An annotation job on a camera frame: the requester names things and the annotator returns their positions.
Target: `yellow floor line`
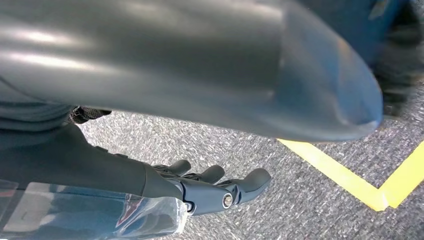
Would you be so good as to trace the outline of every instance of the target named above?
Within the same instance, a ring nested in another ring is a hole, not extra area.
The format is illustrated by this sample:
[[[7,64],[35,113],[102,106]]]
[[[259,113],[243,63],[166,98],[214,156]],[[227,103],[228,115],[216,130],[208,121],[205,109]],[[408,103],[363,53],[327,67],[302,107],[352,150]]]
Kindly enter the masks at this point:
[[[397,208],[424,180],[424,142],[383,183],[379,191],[392,208]]]
[[[396,208],[424,179],[424,142],[377,189],[310,143],[279,141],[375,211]]]

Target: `silver screw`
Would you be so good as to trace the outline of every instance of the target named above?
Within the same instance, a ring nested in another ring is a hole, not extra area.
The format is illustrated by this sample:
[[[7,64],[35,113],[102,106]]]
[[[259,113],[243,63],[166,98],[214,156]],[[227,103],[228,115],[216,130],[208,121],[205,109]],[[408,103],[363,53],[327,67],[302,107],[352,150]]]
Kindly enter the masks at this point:
[[[191,212],[193,210],[193,205],[191,203],[185,202],[185,206],[187,207],[187,212]]]
[[[224,209],[228,209],[233,204],[233,196],[231,193],[226,193],[222,199],[222,206]]]

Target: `plastic wrap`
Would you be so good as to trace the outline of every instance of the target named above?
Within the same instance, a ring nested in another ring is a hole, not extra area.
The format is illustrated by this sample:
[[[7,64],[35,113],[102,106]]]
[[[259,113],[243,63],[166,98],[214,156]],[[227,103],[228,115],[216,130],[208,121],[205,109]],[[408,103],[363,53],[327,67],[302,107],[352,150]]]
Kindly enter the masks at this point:
[[[10,199],[0,204],[10,212],[0,226],[8,240],[149,239],[181,232],[187,219],[186,206],[173,197],[31,183]]]

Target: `gray glossy surface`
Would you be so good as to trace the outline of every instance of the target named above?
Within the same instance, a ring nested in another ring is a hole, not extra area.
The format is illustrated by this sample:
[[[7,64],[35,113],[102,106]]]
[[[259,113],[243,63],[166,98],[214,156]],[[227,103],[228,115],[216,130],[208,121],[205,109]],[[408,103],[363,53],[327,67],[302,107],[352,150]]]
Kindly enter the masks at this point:
[[[288,0],[1,0],[0,37],[0,76],[22,98],[300,141],[382,119],[367,65]]]

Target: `prosthetic hand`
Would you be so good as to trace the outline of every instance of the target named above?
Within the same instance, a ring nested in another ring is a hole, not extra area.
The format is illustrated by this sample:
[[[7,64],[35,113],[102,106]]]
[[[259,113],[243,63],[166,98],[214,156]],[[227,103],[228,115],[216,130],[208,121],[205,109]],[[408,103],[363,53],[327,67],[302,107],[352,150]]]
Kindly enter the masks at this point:
[[[270,174],[263,168],[253,170],[244,179],[231,179],[216,184],[225,174],[219,165],[211,166],[202,173],[190,174],[185,174],[191,169],[187,160],[179,160],[171,166],[153,167],[181,190],[183,201],[191,216],[221,212],[251,201],[259,196],[271,181]]]

